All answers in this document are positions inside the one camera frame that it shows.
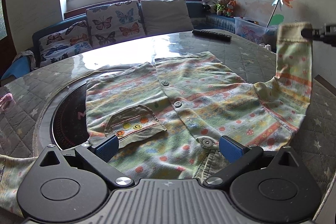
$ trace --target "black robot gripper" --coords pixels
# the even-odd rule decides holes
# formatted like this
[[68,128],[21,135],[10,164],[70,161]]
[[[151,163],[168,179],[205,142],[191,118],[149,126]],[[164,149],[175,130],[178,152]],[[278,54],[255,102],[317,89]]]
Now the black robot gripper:
[[303,223],[320,204],[318,185],[290,146],[269,152],[222,136],[231,164],[202,184],[135,184],[107,163],[118,148],[114,135],[71,151],[48,145],[17,192],[25,223]]

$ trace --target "remote control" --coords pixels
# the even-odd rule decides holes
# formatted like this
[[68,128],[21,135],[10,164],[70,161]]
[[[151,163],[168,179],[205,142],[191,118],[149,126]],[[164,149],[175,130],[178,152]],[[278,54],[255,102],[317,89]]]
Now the remote control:
[[206,31],[206,30],[196,30],[194,29],[192,31],[194,35],[198,35],[200,37],[209,37],[209,38],[216,38],[220,39],[224,42],[230,43],[232,36],[223,34],[223,33],[218,33],[218,32],[211,32],[211,31]]

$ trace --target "shirt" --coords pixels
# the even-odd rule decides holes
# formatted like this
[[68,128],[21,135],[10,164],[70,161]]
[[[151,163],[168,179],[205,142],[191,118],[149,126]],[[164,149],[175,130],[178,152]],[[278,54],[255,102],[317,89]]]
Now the shirt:
[[120,149],[109,163],[135,181],[203,181],[228,165],[218,148],[222,135],[278,150],[310,104],[312,41],[303,28],[311,25],[279,27],[276,75],[266,83],[246,83],[210,52],[89,80],[89,143],[116,134]]

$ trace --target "pocket flap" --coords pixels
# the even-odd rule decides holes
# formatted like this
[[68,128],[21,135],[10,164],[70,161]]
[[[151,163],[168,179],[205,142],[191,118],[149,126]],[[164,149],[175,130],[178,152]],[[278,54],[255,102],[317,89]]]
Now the pocket flap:
[[143,105],[125,109],[111,116],[105,127],[105,135],[115,134],[119,148],[132,142],[145,140],[167,129],[159,122],[154,112]]

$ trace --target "blue gripper pad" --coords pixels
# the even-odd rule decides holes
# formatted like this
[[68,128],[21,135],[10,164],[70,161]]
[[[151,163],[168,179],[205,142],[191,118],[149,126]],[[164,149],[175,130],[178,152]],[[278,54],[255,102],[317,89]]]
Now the blue gripper pad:
[[110,159],[118,152],[119,140],[116,135],[111,135],[102,139],[97,144],[90,148],[90,151],[96,156],[101,158],[105,162],[109,162]]
[[219,140],[219,151],[230,163],[233,163],[243,156],[245,154],[244,148],[246,148],[243,145],[236,145],[233,142],[224,137],[221,137]]

